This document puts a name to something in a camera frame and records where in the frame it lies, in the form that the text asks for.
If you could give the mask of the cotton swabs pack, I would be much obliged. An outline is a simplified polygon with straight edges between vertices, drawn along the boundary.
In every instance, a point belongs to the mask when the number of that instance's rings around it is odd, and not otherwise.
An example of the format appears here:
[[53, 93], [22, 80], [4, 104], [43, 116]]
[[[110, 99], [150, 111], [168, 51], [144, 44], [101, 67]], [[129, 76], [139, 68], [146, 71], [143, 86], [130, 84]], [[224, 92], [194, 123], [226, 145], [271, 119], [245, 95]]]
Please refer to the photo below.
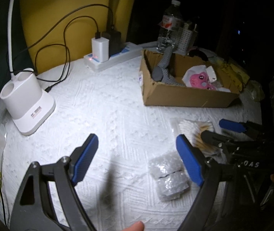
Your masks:
[[201, 139], [203, 131], [215, 132], [210, 121], [192, 121], [183, 118], [172, 118], [170, 120], [171, 130], [176, 138], [178, 135], [185, 135], [193, 147], [198, 148], [205, 156], [219, 156], [221, 151]]

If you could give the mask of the white tablecloth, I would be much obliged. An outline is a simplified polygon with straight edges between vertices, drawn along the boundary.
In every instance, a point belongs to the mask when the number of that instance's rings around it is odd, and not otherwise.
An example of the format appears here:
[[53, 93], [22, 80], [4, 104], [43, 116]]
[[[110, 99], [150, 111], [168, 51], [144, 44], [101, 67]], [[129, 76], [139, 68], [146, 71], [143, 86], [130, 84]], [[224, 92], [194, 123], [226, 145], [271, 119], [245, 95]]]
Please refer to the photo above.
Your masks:
[[144, 222], [146, 230], [178, 229], [198, 187], [192, 185], [181, 198], [162, 202], [147, 167], [152, 158], [175, 150], [171, 120], [210, 121], [220, 131], [222, 118], [261, 123], [261, 109], [248, 92], [226, 109], [145, 106], [140, 62], [137, 57], [99, 73], [82, 59], [72, 62], [68, 78], [50, 92], [54, 112], [30, 136], [20, 134], [0, 101], [0, 119], [7, 131], [0, 219], [11, 219], [31, 162], [54, 163], [93, 133], [99, 148], [76, 191], [96, 229], [122, 230], [137, 221]]

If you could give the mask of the yellow curtain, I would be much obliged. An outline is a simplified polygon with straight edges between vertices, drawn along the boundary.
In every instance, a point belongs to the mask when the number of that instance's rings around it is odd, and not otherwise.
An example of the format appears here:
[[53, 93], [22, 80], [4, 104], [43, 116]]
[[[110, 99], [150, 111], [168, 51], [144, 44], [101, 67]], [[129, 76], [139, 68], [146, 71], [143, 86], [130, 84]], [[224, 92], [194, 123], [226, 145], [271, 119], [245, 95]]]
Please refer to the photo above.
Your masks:
[[91, 53], [91, 39], [113, 21], [124, 42], [134, 0], [19, 0], [24, 37], [38, 73]]

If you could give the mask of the clear plastic water bottle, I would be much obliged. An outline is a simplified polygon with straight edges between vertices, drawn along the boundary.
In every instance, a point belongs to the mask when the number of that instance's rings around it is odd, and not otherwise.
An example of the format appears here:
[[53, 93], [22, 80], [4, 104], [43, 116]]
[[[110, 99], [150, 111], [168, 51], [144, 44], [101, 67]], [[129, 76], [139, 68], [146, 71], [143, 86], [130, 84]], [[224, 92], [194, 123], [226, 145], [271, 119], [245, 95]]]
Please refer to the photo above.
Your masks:
[[165, 49], [170, 46], [175, 46], [175, 41], [172, 39], [172, 34], [177, 32], [180, 24], [180, 2], [172, 0], [167, 12], [163, 15], [159, 26], [161, 31], [157, 40], [157, 51], [160, 53], [165, 52]]

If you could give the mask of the white power strip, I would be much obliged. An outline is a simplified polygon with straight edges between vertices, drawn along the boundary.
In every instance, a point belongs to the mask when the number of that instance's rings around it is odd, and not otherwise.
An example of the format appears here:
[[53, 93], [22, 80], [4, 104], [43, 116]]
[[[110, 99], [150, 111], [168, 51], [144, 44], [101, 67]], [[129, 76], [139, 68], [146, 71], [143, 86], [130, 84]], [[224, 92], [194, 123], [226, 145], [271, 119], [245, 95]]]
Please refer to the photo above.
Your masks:
[[108, 68], [111, 68], [117, 64], [121, 64], [128, 60], [134, 59], [141, 56], [143, 49], [154, 49], [157, 46], [157, 41], [143, 43], [136, 45], [134, 43], [127, 42], [125, 47], [120, 53], [112, 55], [107, 61], [99, 62], [96, 57], [93, 57], [93, 54], [90, 53], [83, 57], [85, 65], [88, 66], [92, 71], [98, 73], [104, 71]]

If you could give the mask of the crumpled clear plastic bag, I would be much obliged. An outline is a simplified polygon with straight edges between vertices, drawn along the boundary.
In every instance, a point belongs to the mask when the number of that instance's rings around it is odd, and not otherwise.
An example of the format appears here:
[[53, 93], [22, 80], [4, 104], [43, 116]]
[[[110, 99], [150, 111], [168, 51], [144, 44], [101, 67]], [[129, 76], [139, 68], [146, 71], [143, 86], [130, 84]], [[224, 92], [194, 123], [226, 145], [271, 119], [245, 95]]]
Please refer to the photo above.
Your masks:
[[260, 102], [261, 90], [260, 84], [257, 81], [250, 79], [245, 85], [245, 90], [250, 94], [253, 101]]

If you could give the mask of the white perforated basket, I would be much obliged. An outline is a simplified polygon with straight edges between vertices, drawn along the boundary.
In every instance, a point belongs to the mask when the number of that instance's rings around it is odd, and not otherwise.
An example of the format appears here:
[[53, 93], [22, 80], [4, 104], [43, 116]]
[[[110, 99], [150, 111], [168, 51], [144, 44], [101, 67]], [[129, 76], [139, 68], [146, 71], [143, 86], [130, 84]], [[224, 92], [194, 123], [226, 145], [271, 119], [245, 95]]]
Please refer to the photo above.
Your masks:
[[179, 54], [186, 55], [194, 45], [196, 38], [196, 23], [183, 23], [176, 36], [176, 51]]

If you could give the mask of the black charger adapter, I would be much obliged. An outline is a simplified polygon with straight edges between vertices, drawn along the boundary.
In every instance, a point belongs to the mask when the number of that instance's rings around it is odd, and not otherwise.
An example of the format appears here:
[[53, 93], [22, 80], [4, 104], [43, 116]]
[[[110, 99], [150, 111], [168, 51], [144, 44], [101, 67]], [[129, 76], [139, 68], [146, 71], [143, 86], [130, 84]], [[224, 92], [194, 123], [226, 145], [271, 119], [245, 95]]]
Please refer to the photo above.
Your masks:
[[109, 40], [110, 57], [122, 51], [121, 32], [115, 30], [113, 24], [102, 33], [102, 37]]

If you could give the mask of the pink plush toy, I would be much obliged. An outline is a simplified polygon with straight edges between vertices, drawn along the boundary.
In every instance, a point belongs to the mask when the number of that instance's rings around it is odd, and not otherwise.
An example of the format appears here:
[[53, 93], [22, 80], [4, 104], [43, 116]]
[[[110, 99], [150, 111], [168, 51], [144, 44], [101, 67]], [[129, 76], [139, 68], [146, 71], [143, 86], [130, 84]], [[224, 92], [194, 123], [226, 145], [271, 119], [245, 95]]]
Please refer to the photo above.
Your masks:
[[189, 78], [189, 85], [193, 88], [205, 89], [205, 90], [216, 90], [216, 87], [209, 81], [207, 73], [202, 72], [199, 74], [192, 74]]

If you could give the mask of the white charger adapter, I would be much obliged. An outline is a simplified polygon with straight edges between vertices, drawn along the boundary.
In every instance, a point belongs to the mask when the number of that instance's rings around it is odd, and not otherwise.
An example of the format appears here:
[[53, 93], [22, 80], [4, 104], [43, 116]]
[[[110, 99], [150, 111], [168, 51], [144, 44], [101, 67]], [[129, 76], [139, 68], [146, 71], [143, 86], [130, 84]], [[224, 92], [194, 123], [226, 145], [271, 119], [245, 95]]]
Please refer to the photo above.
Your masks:
[[93, 59], [99, 63], [106, 62], [109, 59], [109, 39], [104, 37], [92, 38], [91, 44]]

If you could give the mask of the yellow wet wipes pack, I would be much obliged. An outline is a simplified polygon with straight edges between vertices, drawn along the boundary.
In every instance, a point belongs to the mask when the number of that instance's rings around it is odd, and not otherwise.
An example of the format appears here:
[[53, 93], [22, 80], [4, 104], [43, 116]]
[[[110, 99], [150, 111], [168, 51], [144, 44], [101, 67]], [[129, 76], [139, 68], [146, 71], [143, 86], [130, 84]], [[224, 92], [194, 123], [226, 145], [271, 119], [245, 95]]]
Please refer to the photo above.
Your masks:
[[250, 79], [247, 73], [234, 64], [223, 63], [221, 65], [221, 70], [231, 78], [238, 90], [242, 90]]

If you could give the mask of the grey patterned cloth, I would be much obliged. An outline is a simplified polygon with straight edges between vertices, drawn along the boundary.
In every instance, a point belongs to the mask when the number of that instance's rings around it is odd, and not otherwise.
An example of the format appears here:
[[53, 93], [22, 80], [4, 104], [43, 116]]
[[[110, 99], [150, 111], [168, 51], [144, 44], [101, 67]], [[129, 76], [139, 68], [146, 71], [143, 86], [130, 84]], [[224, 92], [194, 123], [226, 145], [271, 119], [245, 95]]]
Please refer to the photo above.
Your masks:
[[173, 77], [168, 71], [168, 66], [170, 64], [170, 59], [174, 51], [173, 46], [169, 46], [165, 49], [162, 59], [159, 61], [157, 66], [153, 68], [152, 80], [156, 82], [162, 82], [167, 85], [177, 85], [184, 87], [183, 84], [179, 83], [175, 77]]

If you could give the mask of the white desk lamp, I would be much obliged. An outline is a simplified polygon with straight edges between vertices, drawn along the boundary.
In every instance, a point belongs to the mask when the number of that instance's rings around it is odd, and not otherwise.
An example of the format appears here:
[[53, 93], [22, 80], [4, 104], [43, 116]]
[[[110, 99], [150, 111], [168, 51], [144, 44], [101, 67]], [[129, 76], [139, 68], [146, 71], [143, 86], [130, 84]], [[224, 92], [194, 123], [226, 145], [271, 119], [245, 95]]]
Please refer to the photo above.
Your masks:
[[0, 98], [21, 134], [29, 136], [37, 131], [53, 113], [55, 100], [41, 88], [33, 68], [14, 74], [12, 52], [12, 18], [14, 0], [10, 0], [7, 22], [8, 62], [11, 79], [3, 86]]

